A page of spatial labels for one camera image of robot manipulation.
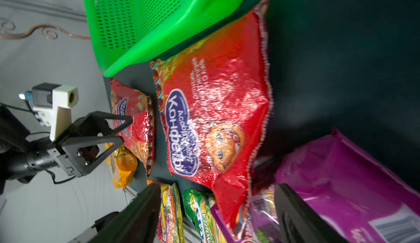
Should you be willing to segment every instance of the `plastic wrapper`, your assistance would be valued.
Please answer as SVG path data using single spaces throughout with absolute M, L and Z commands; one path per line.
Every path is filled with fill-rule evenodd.
M 270 185 L 249 199 L 249 221 L 261 243 L 281 243 L 281 230 L 274 206 L 274 187 Z
M 112 145 L 106 143 L 105 149 Z M 115 188 L 124 188 L 131 183 L 137 169 L 137 159 L 125 146 L 118 147 L 105 161 L 113 173 L 112 181 Z
M 193 188 L 182 193 L 185 214 L 194 224 L 203 243 L 226 243 L 223 233 L 214 220 L 210 208 L 216 204 L 213 195 Z
M 272 107 L 268 0 L 181 53 L 151 63 L 169 172 L 207 186 L 230 229 Z
M 242 209 L 238 213 L 236 218 L 236 225 L 234 227 L 234 234 L 231 233 L 230 229 L 227 227 L 226 223 L 223 221 L 218 205 L 215 204 L 210 209 L 211 214 L 213 215 L 216 224 L 218 225 L 220 231 L 222 232 L 227 243 L 257 243 L 257 235 L 255 230 L 249 221 L 249 216 Z
M 129 115 L 133 123 L 118 133 L 126 146 L 144 165 L 146 176 L 152 172 L 154 158 L 154 116 L 152 99 L 139 90 L 111 78 L 111 106 L 113 114 Z M 114 127 L 124 121 L 113 120 Z
M 159 183 L 160 204 L 157 237 L 164 243 L 184 243 L 184 227 L 182 225 L 181 202 L 176 184 Z
M 420 195 L 338 130 L 297 148 L 276 173 L 351 243 L 420 242 Z

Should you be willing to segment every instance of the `orange snack bag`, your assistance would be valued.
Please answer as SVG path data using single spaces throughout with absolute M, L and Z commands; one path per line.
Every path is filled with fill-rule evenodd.
M 105 149 L 110 148 L 112 145 L 112 143 L 106 143 Z M 131 183 L 137 169 L 137 159 L 130 150 L 122 145 L 108 156 L 105 161 L 114 174 L 112 180 L 115 188 L 124 188 Z

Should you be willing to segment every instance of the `green plastic basket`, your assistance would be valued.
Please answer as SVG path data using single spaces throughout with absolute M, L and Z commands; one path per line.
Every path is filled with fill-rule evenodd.
M 232 14 L 242 0 L 84 0 L 99 69 L 111 77 Z

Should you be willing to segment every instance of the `gray wall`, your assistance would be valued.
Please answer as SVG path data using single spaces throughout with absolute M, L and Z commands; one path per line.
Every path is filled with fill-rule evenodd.
M 76 0 L 74 5 L 83 3 Z M 89 34 L 87 23 L 38 13 L 0 7 L 0 17 L 13 20 L 18 32 L 39 23 L 52 23 L 74 33 Z M 73 120 L 95 110 L 109 112 L 104 81 L 90 41 L 63 34 L 47 40 L 40 31 L 24 40 L 0 40 L 1 102 L 24 108 L 18 94 L 43 82 L 78 87 L 79 102 L 72 110 Z M 48 130 L 29 113 L 13 113 L 31 132 Z M 59 168 L 52 171 L 57 180 L 67 178 Z M 37 174 L 28 185 L 8 181 L 4 196 L 8 201 L 0 214 L 0 242 L 10 243 L 67 242 L 96 219 L 126 206 L 125 195 L 114 188 L 105 162 L 90 175 L 61 185 L 54 185 L 46 172 Z

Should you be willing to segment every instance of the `cable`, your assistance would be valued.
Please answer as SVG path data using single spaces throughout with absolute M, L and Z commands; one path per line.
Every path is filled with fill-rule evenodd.
M 26 107 L 28 108 L 29 111 L 34 112 L 34 110 L 32 110 L 31 105 L 29 104 L 28 100 L 24 100 Z
M 0 104 L 4 105 L 5 107 L 11 108 L 11 109 L 21 110 L 21 111 L 29 112 L 29 113 L 32 113 L 32 114 L 37 114 L 34 111 L 32 111 L 32 109 L 31 110 L 26 110 L 26 109 L 22 109 L 22 108 L 19 108 L 19 107 L 14 107 L 14 106 L 11 106 L 11 105 L 8 105 L 8 104 L 4 104 L 2 102 L 0 102 Z
M 70 178 L 68 178 L 68 179 L 66 179 L 66 180 L 56 182 L 56 181 L 55 181 L 55 174 L 54 174 L 53 172 L 51 172 L 50 170 L 45 170 L 45 171 L 46 171 L 48 174 L 50 174 L 50 175 L 51 175 L 52 181 L 53 181 L 53 183 L 54 183 L 55 185 L 66 183 L 66 182 L 68 182 L 68 181 L 70 181 L 70 180 L 72 180 L 73 178 L 75 178 L 75 177 L 76 177 L 76 176 L 74 176 L 74 177 L 70 177 Z
M 36 135 L 36 134 L 49 134 L 50 132 L 36 132 L 36 133 L 30 133 L 29 135 Z

